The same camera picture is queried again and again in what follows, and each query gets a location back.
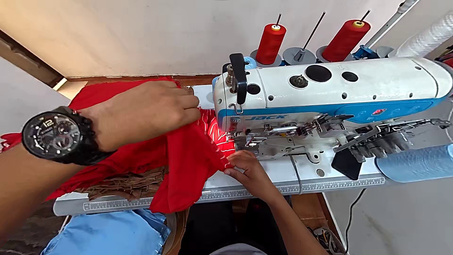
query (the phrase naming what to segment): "black cable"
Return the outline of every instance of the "black cable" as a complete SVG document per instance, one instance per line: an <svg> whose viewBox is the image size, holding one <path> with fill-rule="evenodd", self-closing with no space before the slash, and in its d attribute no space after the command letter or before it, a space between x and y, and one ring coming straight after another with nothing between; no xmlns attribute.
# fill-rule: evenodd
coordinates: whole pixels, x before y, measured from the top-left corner
<svg viewBox="0 0 453 255"><path fill-rule="evenodd" d="M363 189L360 192L359 196L356 198L356 200L351 204L351 207L349 208L349 222L347 223L347 227L346 227L346 254L347 254L347 251L349 250L348 232L349 232L349 228L351 227L351 223L352 223L352 208L356 205L357 202L359 202L359 200L362 197L365 190L366 189Z"/></svg>

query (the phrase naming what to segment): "jack logo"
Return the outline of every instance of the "jack logo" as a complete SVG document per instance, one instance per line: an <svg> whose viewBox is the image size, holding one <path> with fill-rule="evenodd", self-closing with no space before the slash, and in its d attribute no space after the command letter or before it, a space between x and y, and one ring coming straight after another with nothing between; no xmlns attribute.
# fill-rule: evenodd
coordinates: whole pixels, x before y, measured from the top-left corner
<svg viewBox="0 0 453 255"><path fill-rule="evenodd" d="M288 116L288 115L253 116L246 120L277 119L277 118L285 118L285 116Z"/></svg>

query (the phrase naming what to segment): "light blue cloth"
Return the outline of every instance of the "light blue cloth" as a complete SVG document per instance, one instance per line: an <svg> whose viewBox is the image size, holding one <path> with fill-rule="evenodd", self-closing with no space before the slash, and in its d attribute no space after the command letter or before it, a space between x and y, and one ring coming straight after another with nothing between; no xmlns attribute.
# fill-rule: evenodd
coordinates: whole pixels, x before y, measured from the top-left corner
<svg viewBox="0 0 453 255"><path fill-rule="evenodd" d="M170 234L165 215L146 209L72 217L41 255L157 255Z"/></svg>
<svg viewBox="0 0 453 255"><path fill-rule="evenodd" d="M453 177L453 144L408 150L377 158L376 165L388 178L412 182Z"/></svg>
<svg viewBox="0 0 453 255"><path fill-rule="evenodd" d="M256 60L251 57L244 57L244 62L248 62L248 64L246 64L246 70L256 68Z"/></svg>

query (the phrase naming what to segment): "digital display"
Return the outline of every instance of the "digital display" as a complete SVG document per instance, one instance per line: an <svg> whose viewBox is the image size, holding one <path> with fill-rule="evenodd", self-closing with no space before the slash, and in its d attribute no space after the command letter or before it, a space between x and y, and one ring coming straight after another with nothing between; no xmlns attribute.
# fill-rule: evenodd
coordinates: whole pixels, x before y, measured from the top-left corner
<svg viewBox="0 0 453 255"><path fill-rule="evenodd" d="M385 112L387 109L379 109L379 110L375 110L374 113L372 115L380 115L381 113Z"/></svg>

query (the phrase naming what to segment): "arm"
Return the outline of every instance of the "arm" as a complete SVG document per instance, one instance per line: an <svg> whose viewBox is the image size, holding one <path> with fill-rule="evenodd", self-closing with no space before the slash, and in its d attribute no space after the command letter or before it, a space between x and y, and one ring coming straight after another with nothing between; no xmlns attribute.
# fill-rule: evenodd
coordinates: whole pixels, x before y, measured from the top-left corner
<svg viewBox="0 0 453 255"><path fill-rule="evenodd" d="M80 110L103 151L145 141L200 118L198 98L173 82L146 82ZM84 167L37 158L17 145L0 154L0 242L62 183Z"/></svg>
<svg viewBox="0 0 453 255"><path fill-rule="evenodd" d="M228 157L230 163L244 170L226 169L225 174L235 178L254 196L269 205L289 255L325 255L327 252L307 230L274 184L270 181L255 155L238 151Z"/></svg>

